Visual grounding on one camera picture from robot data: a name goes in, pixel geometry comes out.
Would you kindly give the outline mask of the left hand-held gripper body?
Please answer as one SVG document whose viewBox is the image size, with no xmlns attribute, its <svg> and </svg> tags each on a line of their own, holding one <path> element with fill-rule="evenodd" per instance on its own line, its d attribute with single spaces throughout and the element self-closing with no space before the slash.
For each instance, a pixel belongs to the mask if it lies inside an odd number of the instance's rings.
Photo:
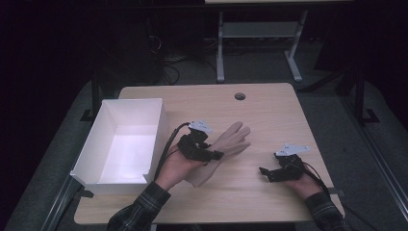
<svg viewBox="0 0 408 231">
<path fill-rule="evenodd" d="M 210 126 L 203 120 L 193 121 L 188 125 L 190 133 L 180 138 L 177 146 L 188 160 L 210 162 L 214 153 L 208 150 L 206 143 L 208 133 L 212 132 Z"/>
</svg>

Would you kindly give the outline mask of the aluminium floor rail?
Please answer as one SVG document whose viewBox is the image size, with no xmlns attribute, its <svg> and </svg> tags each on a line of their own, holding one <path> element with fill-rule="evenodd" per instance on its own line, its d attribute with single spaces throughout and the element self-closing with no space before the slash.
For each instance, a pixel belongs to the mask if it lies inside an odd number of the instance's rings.
<svg viewBox="0 0 408 231">
<path fill-rule="evenodd" d="M 58 191 L 40 231 L 55 231 L 66 209 L 82 185 L 68 175 Z"/>
<path fill-rule="evenodd" d="M 374 136 L 369 131 L 370 125 L 380 125 L 381 120 L 376 116 L 372 109 L 362 108 L 360 113 L 357 113 L 357 104 L 353 104 L 349 99 L 341 99 L 345 110 L 351 116 L 353 124 L 356 126 L 357 131 L 363 138 L 367 148 L 370 151 L 372 158 L 379 170 L 379 173 L 384 178 L 396 206 L 402 213 L 404 219 L 408 223 L 408 192 L 406 192 L 395 172 L 392 170 L 392 166 L 386 160 L 386 152 L 380 148 L 380 145 L 375 141 Z"/>
</svg>

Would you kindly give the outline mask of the person's right hand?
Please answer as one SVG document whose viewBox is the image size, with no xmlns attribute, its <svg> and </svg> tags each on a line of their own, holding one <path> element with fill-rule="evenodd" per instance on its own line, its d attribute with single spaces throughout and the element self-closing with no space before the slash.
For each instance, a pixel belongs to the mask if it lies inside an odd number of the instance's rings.
<svg viewBox="0 0 408 231">
<path fill-rule="evenodd" d="M 303 200 L 322 192 L 318 183 L 307 174 L 302 174 L 297 180 L 286 181 L 285 185 L 294 190 Z"/>
</svg>

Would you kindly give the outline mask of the beige fabric glove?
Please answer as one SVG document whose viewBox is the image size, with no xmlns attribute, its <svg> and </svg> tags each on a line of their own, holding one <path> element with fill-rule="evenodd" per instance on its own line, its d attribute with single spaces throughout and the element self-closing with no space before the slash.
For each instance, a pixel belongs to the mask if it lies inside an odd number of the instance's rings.
<svg viewBox="0 0 408 231">
<path fill-rule="evenodd" d="M 250 134 L 250 128 L 244 127 L 238 121 L 232 124 L 207 150 L 222 153 L 219 160 L 211 160 L 207 164 L 194 169 L 186 177 L 186 181 L 194 187 L 203 186 L 216 172 L 217 168 L 225 161 L 240 155 L 250 145 L 246 137 Z"/>
</svg>

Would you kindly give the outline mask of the black metal stand post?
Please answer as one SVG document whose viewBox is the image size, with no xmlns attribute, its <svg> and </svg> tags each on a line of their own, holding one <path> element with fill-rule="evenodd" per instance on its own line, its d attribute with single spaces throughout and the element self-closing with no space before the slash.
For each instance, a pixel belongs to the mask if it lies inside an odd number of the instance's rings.
<svg viewBox="0 0 408 231">
<path fill-rule="evenodd" d="M 365 101 L 365 76 L 363 68 L 356 64 L 353 67 L 353 76 L 355 82 L 354 88 L 354 116 L 361 126 L 367 123 L 379 123 L 380 120 L 373 111 L 364 106 Z"/>
<path fill-rule="evenodd" d="M 96 75 L 92 76 L 90 83 L 91 83 L 91 108 L 86 109 L 83 112 L 81 121 L 94 122 L 97 117 L 98 111 L 101 107 L 103 93 L 100 88 L 98 77 Z"/>
</svg>

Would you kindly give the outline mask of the grey metal table frame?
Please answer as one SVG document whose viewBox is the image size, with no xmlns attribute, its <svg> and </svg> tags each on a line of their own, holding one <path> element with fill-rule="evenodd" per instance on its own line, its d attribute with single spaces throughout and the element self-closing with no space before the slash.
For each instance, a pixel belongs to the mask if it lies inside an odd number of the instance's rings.
<svg viewBox="0 0 408 231">
<path fill-rule="evenodd" d="M 283 22 L 226 22 L 223 12 L 218 14 L 217 30 L 217 82 L 225 81 L 223 41 L 225 39 L 292 39 L 290 49 L 285 50 L 285 58 L 293 79 L 300 83 L 303 78 L 297 67 L 294 55 L 303 32 L 308 12 L 303 11 L 297 21 Z"/>
</svg>

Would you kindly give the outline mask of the person's left hand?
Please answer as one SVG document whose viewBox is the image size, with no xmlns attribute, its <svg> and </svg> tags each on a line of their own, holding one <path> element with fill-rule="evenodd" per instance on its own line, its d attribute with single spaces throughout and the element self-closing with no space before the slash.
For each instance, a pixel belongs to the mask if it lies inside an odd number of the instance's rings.
<svg viewBox="0 0 408 231">
<path fill-rule="evenodd" d="M 202 167 L 203 162 L 187 159 L 179 150 L 177 145 L 173 145 L 166 156 L 161 171 L 155 183 L 163 190 L 169 191 L 175 185 L 183 181 L 193 170 Z"/>
</svg>

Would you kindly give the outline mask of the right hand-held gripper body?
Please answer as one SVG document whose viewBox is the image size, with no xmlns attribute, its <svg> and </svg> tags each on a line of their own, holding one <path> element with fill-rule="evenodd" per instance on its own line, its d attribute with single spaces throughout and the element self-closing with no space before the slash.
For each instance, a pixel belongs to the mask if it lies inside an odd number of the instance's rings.
<svg viewBox="0 0 408 231">
<path fill-rule="evenodd" d="M 274 153 L 280 168 L 274 170 L 271 175 L 275 176 L 278 182 L 299 179 L 305 167 L 298 154 L 309 150 L 308 146 L 286 143 L 281 150 Z"/>
</svg>

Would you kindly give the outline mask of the white rectangular box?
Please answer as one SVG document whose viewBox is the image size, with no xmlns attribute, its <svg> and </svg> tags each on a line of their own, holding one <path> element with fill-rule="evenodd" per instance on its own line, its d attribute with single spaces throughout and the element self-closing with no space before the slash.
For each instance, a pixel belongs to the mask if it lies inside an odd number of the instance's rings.
<svg viewBox="0 0 408 231">
<path fill-rule="evenodd" d="M 109 99 L 70 175 L 94 194 L 134 194 L 150 183 L 168 139 L 161 98 Z"/>
</svg>

